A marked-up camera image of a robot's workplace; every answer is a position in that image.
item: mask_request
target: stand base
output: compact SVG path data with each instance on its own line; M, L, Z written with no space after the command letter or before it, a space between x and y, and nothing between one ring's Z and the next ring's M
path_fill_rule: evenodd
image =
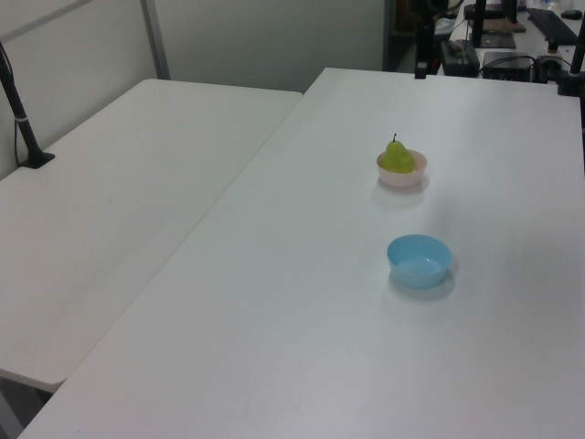
M25 160L23 163L20 164L20 166L29 167L31 169L39 169L40 167L42 167L43 165L47 164L48 162L55 158L55 155L51 153L43 153L43 155L45 156L44 160L36 161L35 163L32 164L29 163L28 160Z
M585 73L579 75L569 75L565 70L560 72L558 79L557 92L560 96L580 97L580 91L585 84Z
M516 43L512 32L484 32L480 42L474 42L473 46L475 48L516 48Z

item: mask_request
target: cable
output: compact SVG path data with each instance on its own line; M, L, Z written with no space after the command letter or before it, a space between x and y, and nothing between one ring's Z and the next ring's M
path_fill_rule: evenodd
M464 21L467 21L467 20L465 20L465 18L463 20L461 20L458 24L456 24L455 26L453 26L453 30L455 30L457 27L459 27L460 25L462 25Z
M513 57L500 58L500 59L496 59L495 61L488 62L487 64L485 64L483 67L481 67L479 69L479 73L483 77L483 75L484 75L483 70L484 69L487 69L488 67L496 66L498 64L502 64L503 62L512 61L514 59L532 59L532 65L530 66L530 69L532 69L534 67L534 65L537 63L537 60L535 58L531 57L530 55L516 55Z
M6 64L8 65L8 69L10 70L10 76L12 77L12 79L14 79L15 75L12 73L12 64L10 64L10 58L6 54L2 42L0 42L0 52L2 52L2 57L5 59Z
M15 160L16 160L16 167L20 167L20 162L18 161L18 150L16 149L18 142L18 123L15 121Z
M455 6L452 6L452 7L449 7L449 8L447 9L447 13L453 12L455 9L459 9L459 7L460 7L462 4L463 4L463 0L460 0L460 2L459 2L457 5L455 5Z

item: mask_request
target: pear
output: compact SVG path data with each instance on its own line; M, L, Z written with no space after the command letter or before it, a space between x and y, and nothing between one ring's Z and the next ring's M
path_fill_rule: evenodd
M408 174L414 171L414 159L402 142L396 140L396 135L386 148L386 154L380 165L382 169L397 174Z

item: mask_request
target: white table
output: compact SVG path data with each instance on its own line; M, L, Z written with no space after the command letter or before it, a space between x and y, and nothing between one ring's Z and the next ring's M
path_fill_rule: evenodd
M551 87L326 70L22 439L585 437L581 148ZM444 284L388 279L412 232Z
M300 96L147 80L0 182L0 376L54 391Z
M459 10L459 14L457 15L457 19L455 21L455 25L458 25L463 21L463 9L466 5L473 5L475 3L474 0L465 0L463 5ZM488 4L492 3L499 3L495 1L489 1ZM558 16L560 16L561 12L570 10L570 9L580 9L583 11L585 9L585 1L583 0L559 0L554 1L551 3L545 3L540 0L527 0L527 7L534 7L538 9L550 9L554 11ZM480 65L484 65L484 54L485 52L492 51L492 52L524 52L528 55L536 58L540 55L548 55L547 48L548 42L545 40L544 34L538 29L538 27L528 19L529 15L528 12L518 12L516 18L519 23L522 23L525 28L526 32L519 32L514 34L514 41L516 43L516 48L496 48L496 49L485 49L485 48L477 48L475 51L477 52L477 58L480 61ZM567 24L567 26L575 32L575 35L579 34L581 20L567 20L563 18L563 21ZM466 26L467 22L462 23L460 26L455 28L451 34L450 40L457 40L457 39L465 39L466 37ZM469 27L468 39L471 39L472 29ZM575 53L575 46L559 46L558 52L556 55L562 56L564 60L570 63L573 60L573 54ZM568 70L569 65L563 63L563 69Z

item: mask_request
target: wall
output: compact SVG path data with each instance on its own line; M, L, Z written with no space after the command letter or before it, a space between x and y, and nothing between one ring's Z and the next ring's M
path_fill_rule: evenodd
M43 149L140 80L156 76L138 0L91 0L8 41L5 50ZM0 92L0 178L16 168L13 130ZM19 143L22 161L20 136Z
M385 0L153 2L173 80L305 92L325 67L382 70Z

